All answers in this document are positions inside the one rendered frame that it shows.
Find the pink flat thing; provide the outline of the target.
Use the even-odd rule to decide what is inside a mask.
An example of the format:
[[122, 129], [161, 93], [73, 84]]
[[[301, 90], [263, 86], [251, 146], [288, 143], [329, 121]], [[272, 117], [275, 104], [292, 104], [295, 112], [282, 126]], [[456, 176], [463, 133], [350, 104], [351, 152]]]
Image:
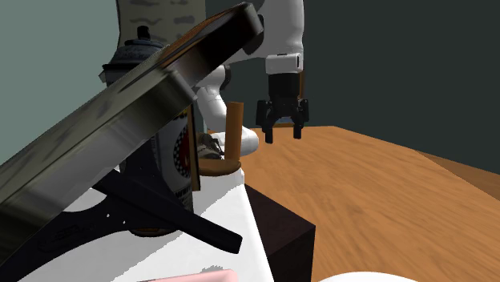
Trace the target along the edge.
[[233, 270], [224, 269], [213, 272], [200, 272], [184, 276], [173, 276], [139, 282], [239, 282], [239, 278], [237, 273]]

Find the wooden post on round base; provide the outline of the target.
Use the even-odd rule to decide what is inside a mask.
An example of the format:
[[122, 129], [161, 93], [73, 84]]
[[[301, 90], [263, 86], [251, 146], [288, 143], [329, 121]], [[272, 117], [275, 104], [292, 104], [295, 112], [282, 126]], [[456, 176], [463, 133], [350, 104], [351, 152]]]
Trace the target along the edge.
[[230, 175], [241, 168], [240, 149], [244, 104], [230, 102], [227, 105], [224, 159], [199, 159], [202, 176]]

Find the spray can with white label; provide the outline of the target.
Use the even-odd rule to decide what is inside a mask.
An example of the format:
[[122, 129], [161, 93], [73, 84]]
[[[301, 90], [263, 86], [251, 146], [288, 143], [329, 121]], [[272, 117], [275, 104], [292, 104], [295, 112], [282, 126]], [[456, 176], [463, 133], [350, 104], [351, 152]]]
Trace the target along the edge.
[[[163, 44], [151, 39], [147, 26], [138, 26], [136, 37], [116, 50], [111, 61], [103, 65], [99, 77], [110, 86], [161, 48]], [[170, 189], [183, 207], [193, 212], [191, 125], [192, 113], [187, 108], [124, 160], [118, 170], [126, 173], [130, 164], [133, 172], [149, 179], [162, 177], [164, 188]]]

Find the dark robot stand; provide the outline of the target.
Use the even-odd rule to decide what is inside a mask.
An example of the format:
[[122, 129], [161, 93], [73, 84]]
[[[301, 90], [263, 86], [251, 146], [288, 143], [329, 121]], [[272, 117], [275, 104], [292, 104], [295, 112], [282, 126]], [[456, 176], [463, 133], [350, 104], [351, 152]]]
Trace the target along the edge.
[[312, 282], [316, 226], [245, 187], [274, 282]]

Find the white round dish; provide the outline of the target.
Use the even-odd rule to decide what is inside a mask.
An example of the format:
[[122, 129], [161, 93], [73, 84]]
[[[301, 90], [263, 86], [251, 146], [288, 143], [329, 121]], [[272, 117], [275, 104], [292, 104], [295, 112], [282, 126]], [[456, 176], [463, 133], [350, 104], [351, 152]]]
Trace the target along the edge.
[[383, 272], [346, 272], [330, 276], [319, 282], [417, 282], [403, 276]]

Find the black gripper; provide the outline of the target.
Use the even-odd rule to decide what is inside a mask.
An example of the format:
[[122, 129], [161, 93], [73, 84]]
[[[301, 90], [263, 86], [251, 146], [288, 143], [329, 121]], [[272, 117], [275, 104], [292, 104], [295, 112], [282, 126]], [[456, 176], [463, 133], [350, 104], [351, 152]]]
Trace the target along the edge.
[[269, 101], [259, 100], [256, 108], [256, 125], [264, 132], [266, 143], [273, 143], [273, 126], [278, 118], [290, 116], [293, 121], [293, 138], [301, 139], [304, 124], [309, 121], [308, 100], [298, 99], [300, 74], [283, 73], [268, 76]]

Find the grey flat tablet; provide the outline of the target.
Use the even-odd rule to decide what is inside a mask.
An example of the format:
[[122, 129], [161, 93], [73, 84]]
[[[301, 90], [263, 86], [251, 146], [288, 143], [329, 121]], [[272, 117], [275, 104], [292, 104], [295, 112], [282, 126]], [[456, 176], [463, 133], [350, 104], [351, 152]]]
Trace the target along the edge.
[[0, 264], [195, 100], [263, 27], [242, 2], [201, 22], [0, 165]]

